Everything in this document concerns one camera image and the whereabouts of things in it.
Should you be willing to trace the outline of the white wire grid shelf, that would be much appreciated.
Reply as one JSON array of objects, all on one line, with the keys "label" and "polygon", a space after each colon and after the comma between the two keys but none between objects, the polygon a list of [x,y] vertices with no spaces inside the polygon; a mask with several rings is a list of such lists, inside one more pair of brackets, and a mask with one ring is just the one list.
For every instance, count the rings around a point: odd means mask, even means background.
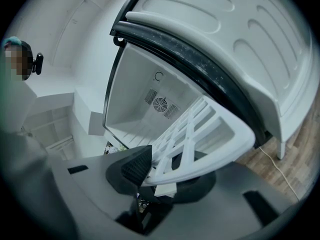
[{"label": "white wire grid shelf", "polygon": [[152,143],[153,173],[142,186],[191,180],[235,161],[255,144],[253,130],[213,99],[199,96]]}]

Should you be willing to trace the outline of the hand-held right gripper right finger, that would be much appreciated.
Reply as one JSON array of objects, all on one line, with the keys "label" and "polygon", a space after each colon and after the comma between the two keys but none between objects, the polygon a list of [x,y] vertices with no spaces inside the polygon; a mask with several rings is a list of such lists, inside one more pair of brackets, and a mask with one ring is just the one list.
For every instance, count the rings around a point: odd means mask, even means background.
[{"label": "hand-held right gripper right finger", "polygon": [[267,237],[293,205],[244,165],[233,162],[215,175],[214,187],[200,201],[173,206],[155,237]]}]

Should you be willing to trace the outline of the white and blue flower bouquet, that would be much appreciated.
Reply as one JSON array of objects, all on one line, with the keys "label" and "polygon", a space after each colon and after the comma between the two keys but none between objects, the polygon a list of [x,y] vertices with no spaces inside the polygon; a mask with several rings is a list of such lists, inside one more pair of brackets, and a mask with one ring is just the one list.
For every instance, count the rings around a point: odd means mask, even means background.
[{"label": "white and blue flower bouquet", "polygon": [[125,151],[127,150],[126,147],[124,147],[123,145],[120,145],[120,147],[116,147],[113,146],[111,143],[109,143],[104,150],[104,155],[108,155],[108,154],[113,154],[113,153],[117,153],[117,152],[121,152],[121,151]]}]

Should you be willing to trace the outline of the white refrigerator with open door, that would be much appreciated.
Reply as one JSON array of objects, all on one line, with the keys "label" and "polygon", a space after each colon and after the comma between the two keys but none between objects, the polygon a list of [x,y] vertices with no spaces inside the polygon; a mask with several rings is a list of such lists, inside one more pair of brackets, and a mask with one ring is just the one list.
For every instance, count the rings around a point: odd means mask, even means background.
[{"label": "white refrigerator with open door", "polygon": [[320,84],[320,44],[293,0],[138,0],[125,17],[220,64],[275,138],[288,141],[307,116]]}]

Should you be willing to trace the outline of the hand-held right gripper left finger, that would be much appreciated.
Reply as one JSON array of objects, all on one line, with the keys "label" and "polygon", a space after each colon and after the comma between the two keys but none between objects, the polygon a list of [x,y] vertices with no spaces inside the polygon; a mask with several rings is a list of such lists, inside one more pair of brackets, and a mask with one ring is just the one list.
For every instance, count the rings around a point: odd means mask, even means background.
[{"label": "hand-held right gripper left finger", "polygon": [[75,221],[139,221],[137,193],[151,163],[150,145],[88,158],[49,158],[59,193]]}]

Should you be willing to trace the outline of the teal hair band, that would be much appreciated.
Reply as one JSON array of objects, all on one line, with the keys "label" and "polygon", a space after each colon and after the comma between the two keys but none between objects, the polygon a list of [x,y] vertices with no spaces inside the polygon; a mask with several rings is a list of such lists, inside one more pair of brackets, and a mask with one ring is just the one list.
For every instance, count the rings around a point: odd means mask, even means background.
[{"label": "teal hair band", "polygon": [[6,48],[7,46],[11,46],[11,45],[21,46],[22,45],[22,41],[16,36],[11,36],[11,37],[3,39],[1,45],[2,45],[3,48]]}]

